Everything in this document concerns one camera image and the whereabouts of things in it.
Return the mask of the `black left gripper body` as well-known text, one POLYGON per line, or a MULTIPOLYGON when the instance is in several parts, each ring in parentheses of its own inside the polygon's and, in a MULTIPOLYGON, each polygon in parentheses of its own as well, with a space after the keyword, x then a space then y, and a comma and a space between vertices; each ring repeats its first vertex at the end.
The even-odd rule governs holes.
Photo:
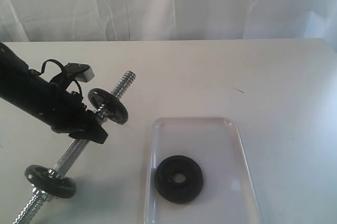
POLYGON ((90 114, 83 104, 83 93, 75 76, 56 76, 51 80, 55 87, 51 107, 52 131, 72 136, 87 132, 91 126, 90 114))

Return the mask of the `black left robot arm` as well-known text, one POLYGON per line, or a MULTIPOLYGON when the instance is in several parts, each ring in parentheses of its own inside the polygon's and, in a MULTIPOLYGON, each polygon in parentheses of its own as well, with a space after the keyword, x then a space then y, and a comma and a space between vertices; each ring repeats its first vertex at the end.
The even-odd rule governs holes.
POLYGON ((90 81, 94 76, 91 67, 78 63, 64 66, 55 59, 50 61, 61 71, 47 82, 41 77, 46 62, 40 72, 30 69, 1 43, 1 98, 49 125, 58 134, 103 144, 108 134, 82 102, 82 91, 67 91, 71 83, 90 81))

